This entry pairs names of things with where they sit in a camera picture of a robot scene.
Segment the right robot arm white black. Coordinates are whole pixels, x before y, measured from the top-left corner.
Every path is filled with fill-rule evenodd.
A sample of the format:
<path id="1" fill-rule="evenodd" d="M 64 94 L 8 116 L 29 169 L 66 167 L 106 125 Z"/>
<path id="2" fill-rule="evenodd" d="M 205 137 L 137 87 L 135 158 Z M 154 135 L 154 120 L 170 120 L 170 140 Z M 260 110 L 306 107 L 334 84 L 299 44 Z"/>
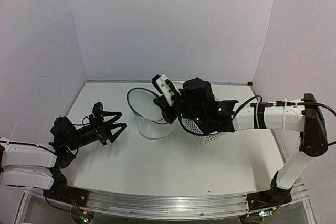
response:
<path id="1" fill-rule="evenodd" d="M 222 133 L 243 130 L 281 129 L 300 134 L 295 153 L 274 176 L 273 185 L 265 191 L 264 200 L 275 205 L 310 161 L 323 155 L 332 144 L 327 140 L 326 123 L 321 109 L 335 110 L 318 103 L 313 94 L 302 99 L 263 102 L 259 95 L 243 103 L 238 100 L 217 100 L 212 86 L 201 78 L 187 80 L 179 89 L 164 74 L 152 78 L 160 96 L 154 103 L 161 109 L 163 119 L 172 124 L 178 120 L 183 130 L 199 138 L 218 137 Z"/>

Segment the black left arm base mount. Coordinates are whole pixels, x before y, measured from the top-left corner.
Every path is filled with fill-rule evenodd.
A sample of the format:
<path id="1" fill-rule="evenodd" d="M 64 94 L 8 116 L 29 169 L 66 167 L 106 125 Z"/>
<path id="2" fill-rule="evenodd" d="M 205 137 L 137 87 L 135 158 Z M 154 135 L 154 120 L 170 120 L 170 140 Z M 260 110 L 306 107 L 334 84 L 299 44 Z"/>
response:
<path id="1" fill-rule="evenodd" d="M 47 168 L 54 179 L 50 189 L 43 190 L 47 199 L 73 204 L 78 207 L 85 207 L 88 201 L 89 191 L 67 185 L 67 179 L 57 168 Z"/>

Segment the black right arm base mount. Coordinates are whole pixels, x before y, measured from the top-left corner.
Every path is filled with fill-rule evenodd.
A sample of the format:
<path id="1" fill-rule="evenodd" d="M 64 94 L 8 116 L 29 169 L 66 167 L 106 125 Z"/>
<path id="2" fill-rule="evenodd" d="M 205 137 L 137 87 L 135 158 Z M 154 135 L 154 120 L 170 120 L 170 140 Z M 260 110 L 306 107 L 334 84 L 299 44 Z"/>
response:
<path id="1" fill-rule="evenodd" d="M 246 201 L 249 213 L 260 211 L 263 209 L 270 209 L 273 207 L 280 207 L 292 201 L 292 187 L 290 187 L 289 189 L 282 189 L 278 187 L 276 183 L 278 173 L 279 172 L 276 172 L 273 176 L 270 188 L 268 190 L 247 194 Z"/>

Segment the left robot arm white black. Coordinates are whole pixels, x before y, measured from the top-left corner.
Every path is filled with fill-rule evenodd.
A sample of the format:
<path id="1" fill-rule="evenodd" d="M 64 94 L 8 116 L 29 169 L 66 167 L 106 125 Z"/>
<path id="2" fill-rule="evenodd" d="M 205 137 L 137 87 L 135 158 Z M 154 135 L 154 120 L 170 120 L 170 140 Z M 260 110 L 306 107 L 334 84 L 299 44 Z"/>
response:
<path id="1" fill-rule="evenodd" d="M 1 139 L 1 185 L 49 189 L 59 201 L 70 197 L 70 189 L 56 181 L 55 172 L 67 168 L 81 147 L 99 141 L 113 143 L 127 128 L 119 123 L 121 112 L 93 112 L 87 124 L 73 124 L 66 116 L 54 121 L 54 140 L 48 147 Z"/>

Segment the white mesh laundry bag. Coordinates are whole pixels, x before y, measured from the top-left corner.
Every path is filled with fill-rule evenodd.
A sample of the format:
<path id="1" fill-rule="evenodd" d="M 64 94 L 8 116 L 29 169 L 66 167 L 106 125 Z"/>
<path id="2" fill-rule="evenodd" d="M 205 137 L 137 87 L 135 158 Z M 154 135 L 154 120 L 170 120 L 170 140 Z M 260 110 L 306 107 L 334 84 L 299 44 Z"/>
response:
<path id="1" fill-rule="evenodd" d="M 161 109 L 154 104 L 156 98 L 159 98 L 156 92 L 144 87 L 131 88 L 126 94 L 139 133 L 150 140 L 166 138 L 174 131 L 174 126 L 167 123 Z"/>

